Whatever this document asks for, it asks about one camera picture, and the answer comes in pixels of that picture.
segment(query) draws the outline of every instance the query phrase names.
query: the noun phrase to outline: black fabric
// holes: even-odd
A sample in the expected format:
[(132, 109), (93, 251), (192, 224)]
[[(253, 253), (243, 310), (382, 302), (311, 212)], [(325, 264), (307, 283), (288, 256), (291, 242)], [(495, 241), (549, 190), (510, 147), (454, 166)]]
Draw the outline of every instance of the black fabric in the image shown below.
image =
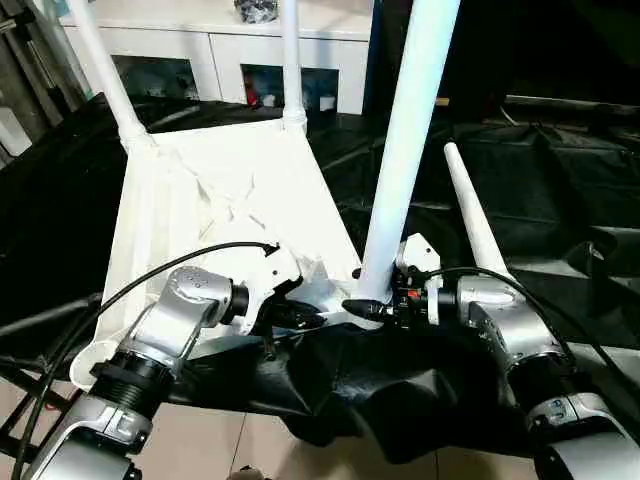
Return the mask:
[[(280, 115), (158, 99), (135, 107), (153, 132)], [(360, 253), (384, 128), (384, 118), (348, 115), (309, 124), (311, 147)], [(450, 138), (516, 277), (580, 319), (602, 344), (637, 347), (638, 150), (612, 136), (452, 127), (436, 115), (406, 233), (423, 233), (444, 266), (473, 262), (442, 154)], [(125, 162), (98, 97), (0, 171), (1, 324), (100, 291)], [(43, 369), (66, 321), (0, 338), (0, 363)], [(567, 340), (583, 340), (561, 319), (552, 321)], [(442, 444), (528, 451), (518, 412), (500, 407), (491, 364), (468, 332), (408, 335), (339, 326), (282, 340), (276, 352), (267, 361), (256, 344), (189, 362), (171, 401), (280, 415), (293, 433), (320, 445), (371, 430), (396, 462)]]

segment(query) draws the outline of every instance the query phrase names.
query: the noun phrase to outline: tiled floor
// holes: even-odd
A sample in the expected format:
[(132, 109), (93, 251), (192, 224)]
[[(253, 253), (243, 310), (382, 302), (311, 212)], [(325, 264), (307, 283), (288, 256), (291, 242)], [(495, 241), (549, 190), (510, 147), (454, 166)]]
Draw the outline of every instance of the tiled floor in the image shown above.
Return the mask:
[[(68, 385), (57, 390), (68, 394)], [(0, 384), (0, 420), (21, 393)], [(39, 441), (56, 415), (45, 412)], [(410, 464), (385, 462), (366, 440), (339, 439), (317, 448), (295, 439), (275, 417), (163, 405), (154, 432), (135, 459), (146, 480), (199, 478), (224, 480), (251, 465), (277, 480), (537, 480), (532, 462), (501, 455), (445, 448)], [(9, 478), (12, 461), (0, 456), (0, 478)]]

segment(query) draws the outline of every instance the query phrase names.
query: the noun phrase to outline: white pole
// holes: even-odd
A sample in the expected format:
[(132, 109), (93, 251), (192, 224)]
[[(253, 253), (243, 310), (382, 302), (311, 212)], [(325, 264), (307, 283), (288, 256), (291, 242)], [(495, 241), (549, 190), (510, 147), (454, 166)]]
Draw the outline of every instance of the white pole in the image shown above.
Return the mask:
[(476, 265), (511, 277), (456, 144), (447, 143), (444, 155)]
[(302, 105), (302, 77), (300, 74), (300, 53), (298, 45), (298, 2), (281, 0), (280, 23), (282, 25), (282, 45), (284, 63), (284, 111), (282, 121), (286, 129), (307, 129), (307, 115)]
[(100, 38), (100, 32), (91, 15), (87, 0), (67, 0), (67, 4), (100, 75), (104, 94), (118, 123), (118, 133), (122, 144), (128, 148), (131, 140), (144, 135), (146, 130), (138, 120), (113, 59)]
[(415, 0), (355, 296), (386, 302), (460, 0)]

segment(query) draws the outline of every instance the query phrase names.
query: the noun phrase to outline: robotic arm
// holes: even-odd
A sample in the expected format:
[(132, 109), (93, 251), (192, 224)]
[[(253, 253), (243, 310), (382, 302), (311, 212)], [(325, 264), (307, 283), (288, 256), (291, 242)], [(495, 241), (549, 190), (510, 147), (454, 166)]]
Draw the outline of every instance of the robotic arm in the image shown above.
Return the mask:
[(173, 271), (113, 358), (94, 367), (95, 385), (62, 418), (24, 478), (141, 479), (126, 455), (144, 447), (201, 329), (244, 316), (248, 304), (247, 288), (226, 277), (196, 267)]
[[(433, 252), (424, 239), (420, 242), (426, 247), (422, 254)], [(412, 250), (411, 243), (416, 239), (410, 237), (401, 252)], [(435, 268), (433, 260), (424, 258), (410, 263), (407, 268), (406, 258), (396, 260), (391, 304), (348, 300), (345, 309), (410, 329), (425, 324), (437, 328), (434, 307), (454, 307), (457, 321), (485, 341), (503, 377), (505, 397), (524, 412), (527, 430), (540, 447), (535, 462), (541, 480), (640, 478), (640, 447), (519, 292), (478, 275), (460, 277), (454, 292), (434, 289), (425, 272), (439, 268), (439, 259)]]

